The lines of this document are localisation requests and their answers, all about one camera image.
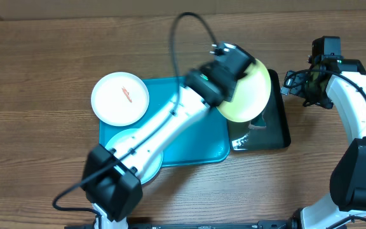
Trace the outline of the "yellow green plate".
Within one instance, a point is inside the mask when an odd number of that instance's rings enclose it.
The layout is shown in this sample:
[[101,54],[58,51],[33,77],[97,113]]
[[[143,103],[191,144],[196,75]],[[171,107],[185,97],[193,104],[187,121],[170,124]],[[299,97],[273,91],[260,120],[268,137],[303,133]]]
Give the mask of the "yellow green plate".
[[268,69],[258,59],[245,70],[247,74],[237,81],[230,102],[223,101],[217,107],[229,121],[241,123],[256,118],[265,109],[271,94]]

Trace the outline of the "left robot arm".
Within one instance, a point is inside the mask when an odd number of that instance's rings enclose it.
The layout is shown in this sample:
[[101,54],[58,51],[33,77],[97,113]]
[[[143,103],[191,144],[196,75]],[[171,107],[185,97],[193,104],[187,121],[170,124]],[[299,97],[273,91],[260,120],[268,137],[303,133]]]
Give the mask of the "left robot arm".
[[140,179],[161,151],[210,109],[233,101],[240,81],[259,66],[259,61],[241,48],[218,50],[213,61],[190,70],[177,93],[125,142],[113,149],[101,144],[93,148],[81,187],[93,204],[94,227],[101,228],[103,219],[124,220],[140,202]]

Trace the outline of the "green scrubbing sponge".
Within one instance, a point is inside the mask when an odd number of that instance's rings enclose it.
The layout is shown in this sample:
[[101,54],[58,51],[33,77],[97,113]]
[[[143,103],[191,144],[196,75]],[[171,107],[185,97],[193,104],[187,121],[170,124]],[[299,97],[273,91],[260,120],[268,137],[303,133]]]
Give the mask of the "green scrubbing sponge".
[[254,130],[265,129],[266,128],[266,122],[265,122],[263,116],[264,116],[264,111],[261,112],[260,114],[258,114],[254,119],[252,119],[249,122],[248,128],[249,129],[254,129]]

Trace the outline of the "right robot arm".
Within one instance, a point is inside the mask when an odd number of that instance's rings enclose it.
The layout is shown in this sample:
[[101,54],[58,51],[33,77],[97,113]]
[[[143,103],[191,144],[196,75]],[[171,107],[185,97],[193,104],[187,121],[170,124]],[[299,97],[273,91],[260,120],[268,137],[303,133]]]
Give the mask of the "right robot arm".
[[366,222],[366,70],[359,60],[327,59],[309,69],[288,71],[285,95],[304,98],[304,106],[333,104],[349,146],[330,177],[330,191],[315,204],[294,212],[288,228],[345,228]]

